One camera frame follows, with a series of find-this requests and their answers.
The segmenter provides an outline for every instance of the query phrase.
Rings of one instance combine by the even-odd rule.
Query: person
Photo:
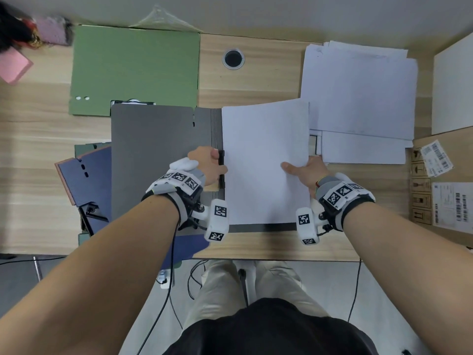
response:
[[[218,152],[188,154],[209,185],[227,172]],[[329,172],[320,157],[282,163],[312,196]],[[179,212],[153,195],[73,251],[0,319],[0,354],[117,354],[169,249]],[[382,208],[362,202],[343,230],[414,331],[441,355],[473,348],[473,257],[462,247]],[[331,318],[303,292],[283,262],[260,262],[245,307],[235,266],[215,261],[181,337],[167,354],[375,354],[371,340]]]

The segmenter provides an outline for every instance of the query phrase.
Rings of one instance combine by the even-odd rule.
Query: leg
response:
[[[256,265],[256,296],[280,298],[295,305],[299,311],[312,316],[329,316],[328,313],[303,290],[299,275],[286,262],[260,261]]]
[[[237,268],[231,260],[211,260],[202,275],[202,289],[194,300],[184,330],[202,319],[218,319],[246,307]]]

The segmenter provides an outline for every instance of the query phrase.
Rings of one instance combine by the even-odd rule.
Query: wooden table top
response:
[[[242,106],[298,98],[307,42],[201,35],[199,107]],[[237,71],[221,58],[245,54]],[[74,144],[110,141],[110,118],[72,116],[68,99],[72,48],[24,50],[34,66],[16,86],[0,84],[0,252],[69,254],[78,246],[80,218],[54,163],[74,156]],[[416,137],[430,135],[432,55],[418,59]],[[408,216],[408,165],[330,165],[369,188],[377,202]],[[296,232],[232,233],[201,258],[356,261],[343,233],[303,246]]]

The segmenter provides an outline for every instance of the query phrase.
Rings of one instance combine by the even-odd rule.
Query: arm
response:
[[[320,157],[306,167],[282,164],[314,194],[329,172]],[[389,299],[437,354],[473,347],[473,256],[441,236],[366,202],[349,212],[346,236]]]
[[[188,157],[199,161],[206,184],[227,171],[211,147]],[[0,319],[0,354],[117,354],[178,221],[174,204],[154,195],[110,223]]]

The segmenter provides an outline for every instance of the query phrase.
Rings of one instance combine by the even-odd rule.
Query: round desk hole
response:
[[[245,55],[239,49],[231,49],[223,54],[222,62],[229,70],[238,70],[245,63]]]

